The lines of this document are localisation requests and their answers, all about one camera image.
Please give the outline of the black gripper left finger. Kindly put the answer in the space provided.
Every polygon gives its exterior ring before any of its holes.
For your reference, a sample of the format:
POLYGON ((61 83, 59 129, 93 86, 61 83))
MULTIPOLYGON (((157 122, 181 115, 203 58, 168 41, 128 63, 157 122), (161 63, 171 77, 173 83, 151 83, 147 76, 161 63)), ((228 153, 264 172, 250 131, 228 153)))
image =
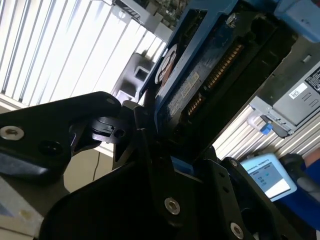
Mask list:
POLYGON ((181 226, 181 211, 165 203, 179 195, 170 186, 175 172, 157 140, 153 113, 103 91, 1 114, 0 172, 49 185, 61 178, 74 155, 102 142, 121 149, 121 165, 136 157, 152 211, 168 225, 181 226))

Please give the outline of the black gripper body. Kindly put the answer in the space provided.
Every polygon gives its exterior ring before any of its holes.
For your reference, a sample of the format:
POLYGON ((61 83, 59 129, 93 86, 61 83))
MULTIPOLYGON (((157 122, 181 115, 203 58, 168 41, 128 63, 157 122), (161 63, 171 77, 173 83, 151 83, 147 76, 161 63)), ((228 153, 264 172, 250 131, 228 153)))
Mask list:
POLYGON ((176 174, 185 213, 173 227, 155 210, 147 179, 128 164, 63 197, 47 213, 42 240, 223 240, 218 210, 205 199, 204 184, 176 174))

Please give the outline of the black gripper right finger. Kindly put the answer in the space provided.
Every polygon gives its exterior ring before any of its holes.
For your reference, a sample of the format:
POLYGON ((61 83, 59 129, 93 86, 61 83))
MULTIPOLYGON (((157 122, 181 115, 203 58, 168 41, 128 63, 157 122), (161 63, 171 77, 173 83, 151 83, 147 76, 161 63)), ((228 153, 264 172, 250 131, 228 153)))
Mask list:
POLYGON ((199 160, 205 198, 205 230, 217 240, 278 240, 272 203, 233 159, 220 160, 213 147, 199 160))

